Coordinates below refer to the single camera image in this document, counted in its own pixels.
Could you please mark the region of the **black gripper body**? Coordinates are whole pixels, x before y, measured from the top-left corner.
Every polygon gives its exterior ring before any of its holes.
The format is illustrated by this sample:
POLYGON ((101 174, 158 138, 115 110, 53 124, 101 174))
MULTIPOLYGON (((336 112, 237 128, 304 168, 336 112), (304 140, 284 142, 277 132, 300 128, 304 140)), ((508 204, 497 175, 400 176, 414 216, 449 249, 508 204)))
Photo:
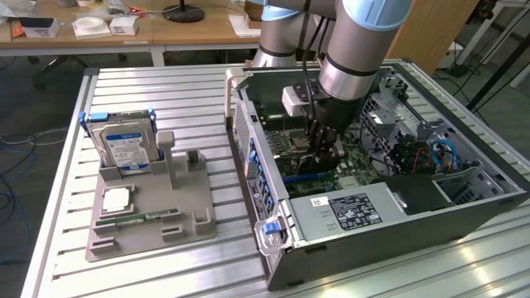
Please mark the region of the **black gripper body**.
POLYGON ((318 100, 316 103, 316 120, 310 122, 309 133, 316 134, 324 129, 337 135, 344 135, 346 129, 360 118, 362 105, 362 99, 344 101, 332 97, 318 100))

